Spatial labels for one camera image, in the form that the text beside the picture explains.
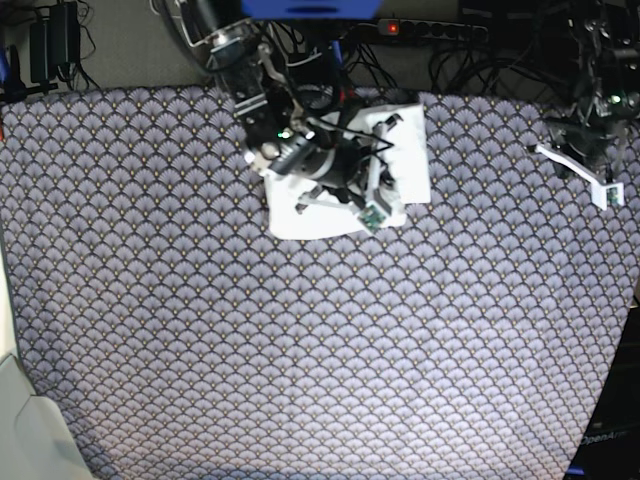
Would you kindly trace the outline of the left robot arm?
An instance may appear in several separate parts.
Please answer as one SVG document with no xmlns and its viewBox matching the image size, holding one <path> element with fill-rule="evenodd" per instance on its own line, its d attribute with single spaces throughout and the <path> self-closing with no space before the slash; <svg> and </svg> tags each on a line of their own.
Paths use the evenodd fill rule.
<svg viewBox="0 0 640 480">
<path fill-rule="evenodd" d="M 639 120 L 639 3 L 538 1 L 532 35 L 566 104 L 545 120 L 551 149 L 612 182 Z"/>
</svg>

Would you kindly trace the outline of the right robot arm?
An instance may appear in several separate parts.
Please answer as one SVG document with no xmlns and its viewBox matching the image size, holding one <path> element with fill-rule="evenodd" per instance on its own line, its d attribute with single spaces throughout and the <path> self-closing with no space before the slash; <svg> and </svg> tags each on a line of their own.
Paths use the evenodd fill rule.
<svg viewBox="0 0 640 480">
<path fill-rule="evenodd" d="M 376 228 L 403 213 L 386 161 L 401 118 L 372 121 L 354 97 L 338 51 L 338 27 L 368 20 L 376 1 L 179 1 L 157 9 L 176 45 L 226 88 L 246 132 L 247 163 L 263 178 L 273 214 L 340 211 Z M 318 54 L 310 89 L 292 74 L 271 28 L 301 33 Z"/>
</svg>

